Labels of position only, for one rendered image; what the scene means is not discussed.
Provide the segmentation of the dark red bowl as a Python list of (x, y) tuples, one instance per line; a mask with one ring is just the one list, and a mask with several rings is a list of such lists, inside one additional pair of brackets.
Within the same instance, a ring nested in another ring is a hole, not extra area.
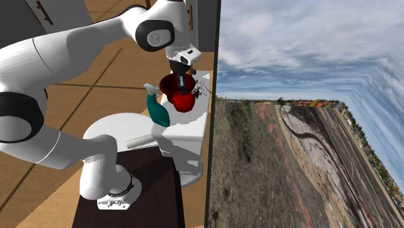
[[(187, 91), (191, 92), (196, 85), (196, 81), (191, 75), (185, 74), (185, 82)], [(177, 74), (171, 73), (162, 78), (159, 84), (159, 88), (167, 96), (168, 101), (172, 103), (173, 95), (176, 92), (181, 91)]]

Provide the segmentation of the black wiry object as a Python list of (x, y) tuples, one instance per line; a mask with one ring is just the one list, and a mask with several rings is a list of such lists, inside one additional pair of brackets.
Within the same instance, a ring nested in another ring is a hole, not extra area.
[(201, 80), (195, 80), (195, 83), (196, 84), (192, 90), (192, 94), (195, 99), (198, 99), (201, 96), (207, 97), (210, 94), (210, 90), (206, 83)]

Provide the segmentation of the red apple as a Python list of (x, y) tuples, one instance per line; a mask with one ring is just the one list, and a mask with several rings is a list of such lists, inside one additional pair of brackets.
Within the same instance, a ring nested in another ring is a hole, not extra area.
[(195, 104), (195, 96), (193, 93), (182, 94), (182, 92), (177, 91), (172, 96), (172, 104), (178, 112), (186, 113), (193, 109)]

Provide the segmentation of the teal spray bottle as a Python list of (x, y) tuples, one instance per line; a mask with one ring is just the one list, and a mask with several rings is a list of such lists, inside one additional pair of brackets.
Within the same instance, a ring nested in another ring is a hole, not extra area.
[(144, 87), (148, 92), (146, 105), (150, 118), (155, 124), (158, 124), (165, 128), (169, 127), (170, 117), (168, 111), (163, 105), (161, 105), (157, 101), (157, 98), (159, 97), (158, 94), (159, 88), (149, 83), (144, 84)]

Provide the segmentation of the white toilet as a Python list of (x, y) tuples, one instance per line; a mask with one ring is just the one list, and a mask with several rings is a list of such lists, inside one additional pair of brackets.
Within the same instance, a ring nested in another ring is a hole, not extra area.
[[(206, 83), (210, 90), (209, 71), (197, 71), (194, 79)], [(187, 187), (199, 181), (203, 175), (201, 155), (209, 102), (210, 94), (207, 97), (201, 96), (196, 99), (191, 111), (181, 113), (163, 95), (161, 105), (169, 113), (169, 127), (155, 124), (150, 117), (139, 113), (116, 113), (93, 123), (84, 138), (111, 135), (117, 140), (119, 152), (158, 146), (163, 156), (173, 158), (180, 174), (181, 186)]]

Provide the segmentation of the dark robot stand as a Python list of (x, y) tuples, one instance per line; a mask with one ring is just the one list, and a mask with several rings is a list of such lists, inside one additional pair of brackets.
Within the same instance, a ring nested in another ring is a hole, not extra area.
[(81, 197), (72, 228), (185, 228), (181, 180), (171, 157), (155, 147), (119, 152), (117, 163), (142, 184), (127, 210), (100, 210)]

